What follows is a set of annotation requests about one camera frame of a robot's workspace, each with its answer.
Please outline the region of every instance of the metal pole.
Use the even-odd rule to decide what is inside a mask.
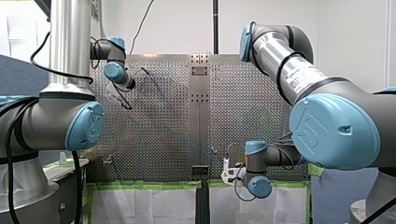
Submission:
[[[219,0],[213,0],[213,47],[213,53],[219,54]]]
[[[91,0],[52,0],[49,68],[72,75],[90,75]],[[93,95],[87,80],[49,74],[42,92]]]

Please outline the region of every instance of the black strap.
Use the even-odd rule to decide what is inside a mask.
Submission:
[[[293,33],[293,30],[291,30],[290,26],[286,26],[286,28],[288,29],[288,32],[289,32],[289,47],[291,49],[293,49],[293,46],[294,46],[294,33]]]
[[[300,57],[305,58],[305,55],[304,55],[302,52],[297,52],[297,51],[296,51],[296,52],[293,52],[293,53],[291,53],[288,57],[286,57],[286,58],[284,58],[284,59],[282,60],[282,62],[280,63],[280,66],[277,68],[277,72],[276,72],[276,87],[277,87],[277,90],[279,91],[279,94],[280,94],[280,96],[282,96],[283,100],[284,100],[286,103],[288,103],[289,105],[291,105],[291,103],[290,103],[289,99],[286,98],[285,93],[284,93],[283,90],[282,90],[282,86],[280,85],[280,75],[282,74],[282,70],[283,70],[283,67],[285,66],[285,64],[286,64],[291,58],[296,57],[296,56],[300,56]]]
[[[17,119],[17,122],[15,124],[15,128],[14,128],[15,138],[17,139],[18,144],[20,144],[20,146],[23,147],[24,149],[30,150],[30,151],[36,151],[36,150],[30,148],[23,138],[22,120],[23,120],[23,115],[19,119]]]
[[[12,162],[29,161],[38,157],[38,152],[33,152],[29,154],[24,154],[21,156],[13,156]],[[0,165],[7,164],[7,158],[0,158]]]
[[[266,171],[249,171],[249,170],[247,170],[247,173],[255,174],[255,175],[265,175],[265,174],[267,174]]]
[[[396,91],[379,91],[373,93],[374,95],[396,95]]]
[[[314,85],[310,86],[308,89],[306,89],[306,91],[304,91],[303,93],[301,93],[301,95],[297,98],[297,100],[295,101],[296,103],[299,102],[300,100],[304,99],[306,96],[308,96],[309,94],[311,94],[313,91],[317,90],[318,88],[333,83],[333,82],[338,82],[338,81],[346,81],[349,82],[348,79],[343,78],[343,77],[329,77],[326,78],[324,80],[321,80],[317,83],[315,83]]]
[[[84,100],[84,101],[95,101],[95,96],[75,93],[75,92],[63,92],[63,91],[53,91],[53,92],[41,92],[39,94],[40,98],[56,98],[56,99],[71,99],[71,100]]]

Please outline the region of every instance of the gray robot arm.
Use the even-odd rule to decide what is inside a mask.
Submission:
[[[240,56],[292,105],[292,140],[308,161],[340,170],[396,166],[394,91],[371,94],[345,78],[326,77],[312,65],[309,40],[295,27],[249,24]]]

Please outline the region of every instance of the metal bracket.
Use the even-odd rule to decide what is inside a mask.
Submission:
[[[192,178],[199,176],[202,179],[202,175],[209,175],[209,166],[208,165],[193,165],[192,166]]]

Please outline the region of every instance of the black cable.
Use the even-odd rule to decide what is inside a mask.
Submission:
[[[108,39],[96,39],[95,37],[91,36],[91,39],[93,40],[93,55],[95,56],[95,59],[98,61],[96,63],[96,65],[93,65],[93,60],[91,60],[91,68],[93,70],[96,70],[96,68],[99,66],[99,63],[101,61],[102,58],[102,53],[103,53],[103,48],[102,46],[99,44],[100,42],[107,42],[110,43],[111,45],[113,45],[115,48],[119,49],[123,55],[124,58],[126,58],[126,53],[125,53],[125,49],[123,49],[121,46],[117,45],[116,43],[114,43],[111,40]],[[120,63],[125,63],[125,61],[122,60],[117,60],[117,59],[107,59],[108,61],[117,61]]]
[[[285,64],[292,58],[295,56],[301,56],[303,58],[306,58],[305,55],[302,52],[293,52],[291,53],[288,57],[284,58],[282,60],[282,62],[280,63],[280,66],[277,68],[277,72],[276,72],[276,87],[277,90],[279,91],[280,96],[282,96],[283,100],[288,103],[289,105],[291,105],[289,99],[286,97],[285,93],[282,90],[282,86],[280,85],[280,79],[281,79],[281,74],[282,74],[282,70],[283,67],[285,66]]]
[[[17,121],[24,115],[25,111],[32,105],[36,104],[38,99],[36,97],[29,97],[26,99],[21,99],[10,104],[8,107],[0,111],[0,117],[8,112],[10,109],[22,105],[17,116],[12,120],[9,125],[6,134],[6,154],[7,154],[7,168],[8,168],[8,209],[14,224],[20,224],[14,207],[14,167],[12,161],[12,151],[11,151],[11,134],[15,129]]]
[[[93,83],[93,78],[92,78],[92,77],[77,76],[77,75],[71,75],[71,74],[64,73],[64,72],[55,71],[55,70],[52,70],[52,69],[50,69],[50,68],[48,68],[48,67],[44,67],[44,66],[38,64],[38,63],[35,61],[35,56],[37,55],[38,52],[40,52],[40,51],[44,48],[44,46],[45,46],[45,44],[47,43],[47,40],[48,40],[49,37],[50,37],[50,32],[47,33],[47,35],[46,35],[46,37],[44,38],[43,43],[41,43],[40,47],[38,47],[38,49],[37,49],[35,52],[33,52],[32,56],[30,57],[30,62],[31,62],[34,66],[39,67],[39,68],[41,68],[41,69],[43,69],[43,70],[45,70],[45,71],[47,71],[47,72],[51,72],[51,73],[53,73],[53,74],[56,74],[56,75],[59,75],[59,76],[62,76],[62,77],[75,77],[75,78],[86,79],[86,80],[89,80],[89,83],[90,83],[90,84],[92,84],[92,83]]]
[[[81,167],[79,166],[79,158],[77,152],[72,151],[72,155],[76,169],[76,181],[77,181],[77,207],[76,207],[76,217],[74,223],[79,224],[79,221],[81,219],[81,209],[82,209]]]
[[[132,110],[132,106],[129,103],[129,101],[126,99],[126,97],[121,93],[121,89],[117,87],[117,85],[114,82],[113,83],[114,89],[116,89],[117,93],[120,95],[124,103],[121,103],[121,106],[124,107],[126,110]]]
[[[253,200],[255,200],[255,199],[256,199],[256,196],[254,196],[254,197],[251,198],[251,199],[244,199],[244,198],[242,198],[241,195],[239,195],[238,190],[236,190],[236,182],[238,182],[238,180],[239,180],[239,178],[238,178],[239,173],[241,172],[241,170],[242,170],[242,168],[245,166],[245,164],[246,164],[246,163],[244,162],[244,163],[241,165],[241,167],[239,168],[238,172],[236,173],[236,179],[235,179],[235,182],[233,182],[233,190],[235,191],[236,196],[237,196],[242,202],[249,203],[249,202],[252,202]],[[245,178],[245,176],[242,177],[242,179],[240,179],[240,181],[242,181],[242,183],[244,182],[244,178]]]
[[[100,63],[99,55],[102,55],[103,49],[102,49],[102,46],[99,45],[99,42],[98,42],[98,40],[97,40],[96,38],[94,38],[94,37],[91,36],[91,39],[93,40],[93,55],[95,56],[95,59],[97,59],[97,61],[98,61],[98,62],[96,63],[96,65],[93,65],[93,60],[91,60],[91,68],[92,68],[93,70],[96,70],[96,68],[99,66],[99,63]],[[98,55],[98,53],[96,52],[96,45],[98,46],[99,55]]]
[[[213,0],[213,53],[219,54],[219,0]]]
[[[149,9],[151,8],[151,5],[153,2],[154,2],[154,0],[151,0],[151,2],[148,4],[148,8],[146,9],[145,16],[143,17],[143,20],[140,22],[139,29],[137,30],[137,33],[134,36],[134,40],[132,41],[132,47],[131,47],[131,51],[129,52],[129,54],[132,54],[132,51],[134,51],[134,42],[136,41],[137,37],[140,34],[140,30],[142,29],[143,22],[145,22],[145,19],[146,19],[147,15],[149,14]]]
[[[386,211],[388,211],[393,205],[396,204],[396,197],[390,200],[388,203],[384,204],[382,207],[380,207],[378,210],[376,210],[372,215],[367,217],[361,224],[369,224],[373,222],[376,218],[384,214]]]

